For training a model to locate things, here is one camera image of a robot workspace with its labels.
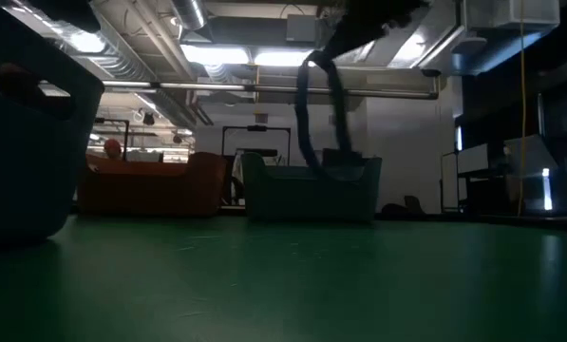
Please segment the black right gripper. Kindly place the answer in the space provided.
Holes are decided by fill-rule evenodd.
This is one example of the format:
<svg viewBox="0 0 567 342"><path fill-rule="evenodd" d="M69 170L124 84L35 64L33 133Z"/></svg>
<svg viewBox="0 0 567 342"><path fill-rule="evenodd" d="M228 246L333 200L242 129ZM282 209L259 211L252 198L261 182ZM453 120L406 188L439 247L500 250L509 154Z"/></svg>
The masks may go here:
<svg viewBox="0 0 567 342"><path fill-rule="evenodd" d="M403 28L412 21L412 13L428 8L429 0L349 0L342 26L322 50L333 60L376 39L384 26Z"/></svg>

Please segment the blue rubber band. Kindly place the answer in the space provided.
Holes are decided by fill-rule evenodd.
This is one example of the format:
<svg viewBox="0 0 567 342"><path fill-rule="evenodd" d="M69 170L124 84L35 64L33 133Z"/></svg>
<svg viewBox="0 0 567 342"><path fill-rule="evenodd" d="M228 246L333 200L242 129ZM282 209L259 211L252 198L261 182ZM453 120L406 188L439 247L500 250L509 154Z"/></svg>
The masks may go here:
<svg viewBox="0 0 567 342"><path fill-rule="evenodd" d="M348 119L345 89L340 80L335 63L324 51L311 52L298 69L295 94L295 117L297 122L297 139L302 156L311 171L319 178L332 180L316 157L310 138L310 121L308 111L309 63L314 62L327 74L328 90L334 109L334 126L336 141L338 143L337 156L343 164L351 164L361 157L352 150Z"/></svg>

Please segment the grey ceiling box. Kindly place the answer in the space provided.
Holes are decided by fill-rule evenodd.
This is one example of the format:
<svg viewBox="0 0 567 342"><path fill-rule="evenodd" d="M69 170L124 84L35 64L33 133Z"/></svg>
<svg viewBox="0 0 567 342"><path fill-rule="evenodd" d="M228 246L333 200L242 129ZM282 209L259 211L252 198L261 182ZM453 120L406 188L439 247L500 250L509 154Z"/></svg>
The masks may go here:
<svg viewBox="0 0 567 342"><path fill-rule="evenodd" d="M314 16L288 14L286 41L295 43L314 43L317 34L317 20Z"/></svg>

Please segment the ceiling light panel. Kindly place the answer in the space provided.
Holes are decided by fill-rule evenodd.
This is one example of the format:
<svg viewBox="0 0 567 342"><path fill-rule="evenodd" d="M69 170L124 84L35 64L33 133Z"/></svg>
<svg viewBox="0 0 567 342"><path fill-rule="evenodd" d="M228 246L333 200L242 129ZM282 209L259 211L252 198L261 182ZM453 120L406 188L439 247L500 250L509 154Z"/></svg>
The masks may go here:
<svg viewBox="0 0 567 342"><path fill-rule="evenodd" d="M181 45L186 59L192 63L207 66L243 65L250 62L250 57L242 47L198 47Z"/></svg>
<svg viewBox="0 0 567 342"><path fill-rule="evenodd" d="M267 50L259 52L254 63L264 67L299 67L311 50Z"/></svg>

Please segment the long metal ceiling pipe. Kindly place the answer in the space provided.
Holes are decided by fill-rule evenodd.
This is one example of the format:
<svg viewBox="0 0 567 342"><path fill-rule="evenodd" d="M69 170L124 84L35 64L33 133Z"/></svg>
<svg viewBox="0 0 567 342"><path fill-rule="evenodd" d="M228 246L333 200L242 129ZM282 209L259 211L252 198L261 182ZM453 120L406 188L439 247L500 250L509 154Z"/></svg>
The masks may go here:
<svg viewBox="0 0 567 342"><path fill-rule="evenodd" d="M269 92L269 93L296 93L298 88L286 85L237 85L237 84L211 84L211 83L161 83L138 81L103 81L105 87L127 89L183 89L183 90L209 90L232 92ZM436 100L439 92L405 91L405 90L376 90L376 89L346 89L343 94L351 97L373 97L410 100Z"/></svg>

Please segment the blue ceiling beam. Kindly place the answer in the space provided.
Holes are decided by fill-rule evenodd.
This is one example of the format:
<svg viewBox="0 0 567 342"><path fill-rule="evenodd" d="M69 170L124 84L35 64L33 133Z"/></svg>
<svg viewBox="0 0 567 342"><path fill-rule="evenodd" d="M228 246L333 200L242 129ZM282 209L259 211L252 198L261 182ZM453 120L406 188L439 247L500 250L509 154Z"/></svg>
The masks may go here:
<svg viewBox="0 0 567 342"><path fill-rule="evenodd" d="M451 73L454 75L479 75L506 62L549 33L549 30L528 30L520 34L518 29L484 28L470 31L451 49Z"/></svg>

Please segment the teal plastic basket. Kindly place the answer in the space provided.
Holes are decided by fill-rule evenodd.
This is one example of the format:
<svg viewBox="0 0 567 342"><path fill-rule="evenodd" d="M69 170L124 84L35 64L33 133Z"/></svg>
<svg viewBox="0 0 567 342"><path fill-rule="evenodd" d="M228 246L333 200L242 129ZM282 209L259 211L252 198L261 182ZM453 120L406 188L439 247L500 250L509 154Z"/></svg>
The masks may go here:
<svg viewBox="0 0 567 342"><path fill-rule="evenodd" d="M331 167L326 177L308 166L270 166L256 153L241 156L246 212L253 220L369 222L376 214L380 158Z"/></svg>

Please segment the white hanging cloth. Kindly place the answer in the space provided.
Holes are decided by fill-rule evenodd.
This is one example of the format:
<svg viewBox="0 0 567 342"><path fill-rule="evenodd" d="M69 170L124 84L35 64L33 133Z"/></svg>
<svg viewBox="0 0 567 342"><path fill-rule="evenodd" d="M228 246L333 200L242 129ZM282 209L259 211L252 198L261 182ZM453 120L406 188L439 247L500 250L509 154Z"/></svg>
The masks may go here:
<svg viewBox="0 0 567 342"><path fill-rule="evenodd" d="M242 154L240 152L235 153L232 166L232 185L235 189L237 195L239 195L244 190L243 181L243 171L242 171Z"/></svg>

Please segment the white panel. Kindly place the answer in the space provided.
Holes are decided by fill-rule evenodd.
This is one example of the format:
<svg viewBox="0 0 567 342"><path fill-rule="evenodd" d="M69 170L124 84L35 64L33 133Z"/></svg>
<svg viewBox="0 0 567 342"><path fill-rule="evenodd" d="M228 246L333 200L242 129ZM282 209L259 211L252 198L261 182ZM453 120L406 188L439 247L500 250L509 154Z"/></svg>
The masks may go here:
<svg viewBox="0 0 567 342"><path fill-rule="evenodd" d="M488 169L488 144L484 143L460 151L457 155L457 164L459 174Z"/></svg>

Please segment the grey panel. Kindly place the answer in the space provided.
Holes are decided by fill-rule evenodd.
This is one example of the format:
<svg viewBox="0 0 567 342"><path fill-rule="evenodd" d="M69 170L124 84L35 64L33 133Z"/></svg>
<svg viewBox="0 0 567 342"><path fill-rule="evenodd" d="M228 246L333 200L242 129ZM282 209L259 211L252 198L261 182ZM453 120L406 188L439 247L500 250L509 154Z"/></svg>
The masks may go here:
<svg viewBox="0 0 567 342"><path fill-rule="evenodd" d="M510 172L515 176L519 176L520 171L523 171L524 176L534 176L540 175L544 169L552 171L558 168L543 138L538 134L506 140L503 152Z"/></svg>

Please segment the orange plastic basket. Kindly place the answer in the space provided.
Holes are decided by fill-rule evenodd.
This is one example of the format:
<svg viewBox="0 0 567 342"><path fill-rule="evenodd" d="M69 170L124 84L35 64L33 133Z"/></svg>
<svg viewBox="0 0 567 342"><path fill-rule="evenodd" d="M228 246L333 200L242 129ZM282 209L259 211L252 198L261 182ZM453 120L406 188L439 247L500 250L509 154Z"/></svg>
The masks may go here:
<svg viewBox="0 0 567 342"><path fill-rule="evenodd" d="M226 161L198 152L186 163L119 161L87 154L77 188L84 214L211 217L217 213Z"/></svg>

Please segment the green table mat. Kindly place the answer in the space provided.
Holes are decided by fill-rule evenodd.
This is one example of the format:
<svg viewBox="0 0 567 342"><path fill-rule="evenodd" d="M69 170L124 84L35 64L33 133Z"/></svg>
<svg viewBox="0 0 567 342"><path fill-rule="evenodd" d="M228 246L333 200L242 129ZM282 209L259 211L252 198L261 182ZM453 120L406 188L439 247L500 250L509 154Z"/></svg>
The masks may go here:
<svg viewBox="0 0 567 342"><path fill-rule="evenodd" d="M567 231L71 216L0 252L0 342L567 342Z"/></svg>

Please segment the blue-grey plastic basket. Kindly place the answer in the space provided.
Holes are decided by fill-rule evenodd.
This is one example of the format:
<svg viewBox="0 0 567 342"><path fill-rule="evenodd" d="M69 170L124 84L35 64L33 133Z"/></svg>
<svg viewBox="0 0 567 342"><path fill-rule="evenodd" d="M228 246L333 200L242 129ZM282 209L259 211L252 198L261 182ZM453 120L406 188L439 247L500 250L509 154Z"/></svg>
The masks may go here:
<svg viewBox="0 0 567 342"><path fill-rule="evenodd" d="M66 222L103 83L0 5L0 245Z"/></svg>

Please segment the black metal frame stand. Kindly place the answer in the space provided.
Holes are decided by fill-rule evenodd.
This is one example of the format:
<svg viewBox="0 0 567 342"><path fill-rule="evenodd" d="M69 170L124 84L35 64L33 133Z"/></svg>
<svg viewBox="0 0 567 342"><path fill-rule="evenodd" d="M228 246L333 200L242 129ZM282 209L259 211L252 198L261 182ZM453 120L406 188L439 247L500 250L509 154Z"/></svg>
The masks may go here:
<svg viewBox="0 0 567 342"><path fill-rule="evenodd" d="M234 125L225 125L222 127L221 130L221 146L220 146L220 155L224 155L225 152L225 145L226 145L226 132L229 129L240 129L246 131L253 131L253 132L266 132L269 130L277 130L277 131L285 131L288 134L288 141L287 141L287 165L291 164L291 138L292 138L292 130L289 127L269 127L266 125L247 125L247 126L234 126Z"/></svg>
<svg viewBox="0 0 567 342"><path fill-rule="evenodd" d="M124 125L124 133L123 133L123 161L127 161L127 147L128 147L128 138L129 138L129 131L130 131L130 122L128 120L123 119L107 119L103 117L97 117L94 119L95 124L104 124L104 123L118 123Z"/></svg>

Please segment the ribbed silver ventilation duct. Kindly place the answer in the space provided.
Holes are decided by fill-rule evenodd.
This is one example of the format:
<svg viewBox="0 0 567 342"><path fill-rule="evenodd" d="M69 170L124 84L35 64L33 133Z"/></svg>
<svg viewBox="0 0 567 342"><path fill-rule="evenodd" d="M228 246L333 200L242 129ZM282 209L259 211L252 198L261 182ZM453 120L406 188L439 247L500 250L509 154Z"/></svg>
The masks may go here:
<svg viewBox="0 0 567 342"><path fill-rule="evenodd" d="M96 17L101 29L89 33L64 21L48 18L29 0L3 1L3 9L87 67L98 78L135 82L157 80L157 75L100 13Z"/></svg>

